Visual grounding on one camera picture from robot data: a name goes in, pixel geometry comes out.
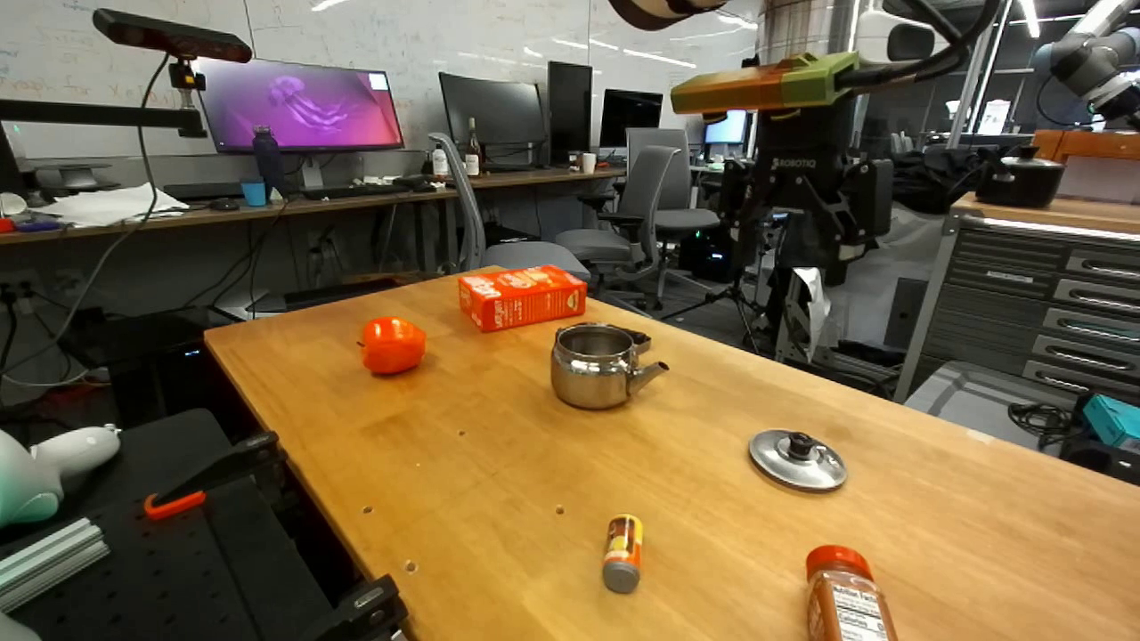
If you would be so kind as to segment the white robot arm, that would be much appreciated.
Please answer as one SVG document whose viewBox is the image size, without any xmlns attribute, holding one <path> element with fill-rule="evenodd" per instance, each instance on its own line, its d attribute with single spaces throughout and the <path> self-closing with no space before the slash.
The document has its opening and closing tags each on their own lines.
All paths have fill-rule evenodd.
<svg viewBox="0 0 1140 641">
<path fill-rule="evenodd" d="M 21 445 L 0 430 L 0 526 L 42 522 L 66 503 L 66 485 L 120 453 L 118 422 L 94 422 Z"/>
</svg>

